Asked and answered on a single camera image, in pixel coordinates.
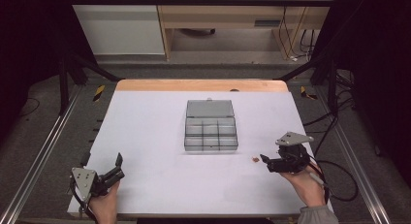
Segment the metal bracket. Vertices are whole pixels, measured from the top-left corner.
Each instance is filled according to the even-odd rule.
[[[83,169],[83,168],[73,168],[72,169],[73,178],[78,185],[79,193],[81,194],[82,200],[85,203],[91,198],[90,190],[93,185],[93,181],[97,177],[97,174],[93,170]]]
[[[314,138],[306,136],[306,135],[301,135],[301,134],[296,134],[294,132],[287,132],[281,139],[277,140],[275,144],[278,145],[294,145],[294,144],[303,144],[307,142],[313,142]]]

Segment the wooden table edge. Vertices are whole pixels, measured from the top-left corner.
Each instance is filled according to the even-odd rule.
[[[288,87],[282,80],[121,80],[115,90],[288,92]]]

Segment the black curtain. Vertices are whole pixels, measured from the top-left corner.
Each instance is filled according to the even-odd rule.
[[[316,44],[317,55],[352,11],[331,8]],[[364,122],[411,186],[410,17],[411,0],[364,0],[333,60],[337,68],[353,73]]]
[[[64,53],[97,62],[71,5],[1,0],[0,26],[1,142],[18,118],[30,86],[58,75]],[[71,66],[80,69],[79,64]]]

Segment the floor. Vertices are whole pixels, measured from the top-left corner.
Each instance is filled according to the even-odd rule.
[[[169,61],[147,57],[138,62],[130,60],[119,64],[118,58],[110,58],[102,60],[101,66],[115,75],[129,79],[269,80],[292,71],[309,59],[306,55],[296,62],[283,60],[271,36],[270,31],[263,30],[217,29],[214,35],[181,30],[175,34],[172,58]],[[302,123],[328,112],[323,100],[327,97],[327,86],[310,85],[310,73],[307,71],[288,82]],[[341,71],[341,74],[350,78],[346,71]],[[33,85],[29,91],[30,99],[21,111],[21,118],[16,121],[9,138],[1,145],[0,186],[3,192],[0,194],[0,210],[4,214],[7,208],[11,208],[19,213],[17,222],[85,223],[66,212],[71,199],[66,193],[68,175],[70,169],[79,162],[80,156],[92,146],[115,89],[114,82],[90,72],[88,75],[89,82],[86,86],[70,85],[71,93],[77,94],[77,101],[71,107],[72,112],[67,119],[58,116],[58,78]],[[96,89],[102,84],[106,86],[105,91],[98,102],[93,102]],[[301,96],[302,86],[308,96]],[[340,101],[349,98],[349,92],[342,92]],[[341,107],[338,117],[337,124],[325,137],[317,159],[337,163],[361,179],[361,193],[354,201],[347,203],[331,198],[340,223],[411,223],[411,191],[391,160],[384,155],[375,154],[373,139],[369,136],[361,115],[355,110],[355,103],[348,101]],[[56,122],[62,124],[62,129],[51,133]],[[311,144],[313,150],[319,147],[319,142],[330,125],[331,119],[325,118],[306,127],[307,135],[318,140]],[[58,139],[48,138],[50,134]],[[46,148],[46,143],[50,145],[49,149]],[[39,152],[46,157],[39,159]],[[361,166],[360,170],[353,168],[356,162]],[[354,184],[349,176],[329,165],[324,166],[324,171],[337,196],[347,198],[353,195]],[[124,223],[135,221],[125,217],[120,217],[120,220]],[[289,223],[289,220],[277,218],[274,222]]]

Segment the black cable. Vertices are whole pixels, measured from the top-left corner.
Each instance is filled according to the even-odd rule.
[[[353,81],[353,73],[350,71],[350,82],[353,83],[354,85],[354,81]]]
[[[314,48],[314,46],[313,46],[314,38],[315,38],[315,31],[314,31],[314,29],[313,29],[313,30],[311,30],[311,41],[310,41],[310,43],[309,43],[309,50],[308,50],[308,54],[307,54],[307,61],[311,60],[311,53],[312,53],[313,48]]]
[[[292,52],[293,54],[295,54],[295,55],[296,55],[296,57],[302,57],[302,56],[305,56],[305,55],[297,54],[297,53],[295,53],[295,52],[294,52],[294,50],[293,50],[293,46],[292,46],[292,44],[291,44],[291,37],[290,37],[290,33],[288,32],[287,22],[286,22],[286,20],[285,20],[286,10],[287,10],[287,7],[285,7],[285,6],[284,6],[284,14],[283,14],[283,17],[282,17],[282,23],[284,23],[285,32],[287,33],[288,43],[290,44],[290,49],[291,49],[291,52]]]
[[[326,133],[326,131],[306,131],[306,134],[322,134],[322,133]]]
[[[339,111],[341,111],[342,110],[342,106],[343,105],[345,105],[346,103],[348,103],[349,101],[352,101],[353,100],[353,98],[348,98],[347,100],[345,100],[345,101],[343,101],[343,102],[341,102],[341,103],[339,103],[338,104],[338,110]],[[314,123],[317,123],[317,122],[319,122],[319,121],[321,121],[321,120],[323,120],[323,119],[325,119],[325,118],[327,118],[329,115],[331,115],[331,114],[337,114],[337,113],[333,113],[333,112],[327,112],[326,114],[324,114],[324,115],[322,115],[322,116],[320,116],[320,117],[318,117],[317,119],[315,119],[315,120],[312,120],[312,121],[309,121],[309,122],[306,122],[306,123],[303,123],[303,125],[302,126],[308,126],[308,125],[312,125],[312,124],[314,124]]]
[[[324,176],[323,170],[320,168],[320,165],[318,165],[318,167],[320,168],[320,170],[318,170],[314,165],[312,165],[311,163],[308,164],[308,166],[310,168],[312,168],[318,176],[320,176],[320,179],[323,180],[323,182],[326,184],[326,186],[324,186],[324,200],[326,202],[326,204],[329,202],[330,199],[330,188],[327,186],[326,183],[326,177]]]
[[[355,186],[355,191],[354,191],[354,195],[353,195],[353,196],[351,196],[351,197],[349,197],[349,198],[337,197],[337,196],[335,196],[335,194],[332,192],[332,190],[330,190],[331,193],[332,193],[332,196],[333,196],[334,198],[336,198],[337,200],[339,200],[339,201],[341,201],[341,202],[352,202],[352,201],[354,201],[354,200],[357,198],[360,189],[359,189],[359,186],[358,186],[356,180],[354,179],[354,176],[353,176],[350,172],[348,172],[348,171],[347,171],[346,169],[344,169],[342,166],[340,166],[340,165],[338,165],[338,164],[336,164],[336,163],[334,163],[334,162],[330,162],[330,161],[326,161],[326,160],[316,160],[316,162],[317,162],[318,165],[319,165],[319,164],[322,164],[322,163],[326,163],[326,164],[333,165],[333,166],[337,167],[338,169],[342,170],[345,174],[347,174],[347,175],[353,180],[354,186]]]
[[[304,38],[305,38],[305,33],[306,33],[306,31],[307,31],[307,30],[304,29],[304,31],[302,32],[302,35],[301,35],[301,39],[300,39],[300,50],[303,51],[303,52],[305,52],[305,53],[311,53],[311,52],[313,51],[312,48],[315,48],[315,45],[313,45],[314,38],[315,38],[315,30],[312,30],[312,31],[311,31],[310,45],[305,45],[305,44],[302,43],[303,40],[304,40]]]
[[[329,125],[329,127],[326,130],[326,133],[324,133],[323,138],[321,138],[321,141],[318,143],[317,148],[315,149],[314,152],[314,157],[317,156],[318,151],[320,150],[323,141],[326,139],[326,136],[329,134],[330,130],[332,129],[332,127],[334,126],[334,124],[336,124],[336,121],[338,120],[338,116],[335,116],[332,119],[332,123]]]
[[[283,14],[283,17],[281,19],[280,26],[278,27],[278,38],[280,40],[281,46],[284,48],[285,55],[287,56],[287,58],[290,58],[290,55],[288,55],[288,51],[285,49],[284,43],[281,39],[281,27],[282,27],[283,21],[285,21],[284,16],[285,16],[286,9],[287,9],[287,7],[284,7],[284,14]]]
[[[86,204],[84,201],[82,201],[79,198],[79,195],[76,192],[76,182],[74,178],[72,178],[70,181],[70,189],[72,190],[73,195],[75,196],[76,200],[79,202],[79,205],[81,206],[81,209],[84,211],[84,213],[88,217],[90,217],[96,224],[98,224],[97,218],[94,215],[94,213],[90,210],[90,208],[88,207],[88,204]]]
[[[338,92],[338,94],[336,94],[336,97],[338,98],[340,95],[342,95],[346,92],[351,94],[351,89],[345,89],[345,90],[342,90],[342,91]]]
[[[348,88],[352,88],[354,86],[354,84],[350,80],[347,80],[346,78],[341,76],[339,73],[336,74],[336,81],[337,83],[345,87],[348,87]]]
[[[21,114],[21,115],[19,115],[19,117],[22,117],[22,116],[25,116],[25,115],[28,115],[28,114],[33,113],[33,112],[40,106],[40,101],[37,100],[37,99],[35,99],[35,98],[27,98],[27,100],[34,100],[34,101],[36,101],[37,105],[36,105],[36,107],[35,107],[32,111],[30,111],[30,112],[28,112],[28,113]]]
[[[362,6],[363,2],[365,0],[362,0],[356,7],[355,10],[346,18],[344,23],[341,24],[341,26],[338,28],[338,30],[333,34],[332,38],[329,40],[329,42],[322,48],[322,50],[316,55],[316,57],[313,58],[313,60],[310,60],[308,63],[305,63],[301,66],[299,66],[296,70],[288,73],[287,75],[284,75],[280,78],[274,79],[274,80],[284,80],[288,81],[297,76],[300,73],[305,72],[306,70],[312,68],[312,67],[317,67],[319,64],[324,64],[325,61],[332,61],[332,58],[335,56],[337,53],[337,50],[335,50],[335,46],[338,46],[342,43],[342,41],[346,41],[346,38],[344,38],[344,35],[350,36],[355,29],[352,28],[350,25],[352,22],[355,20],[355,15]],[[320,80],[322,77],[321,75],[318,75],[318,73],[313,75],[315,80]]]

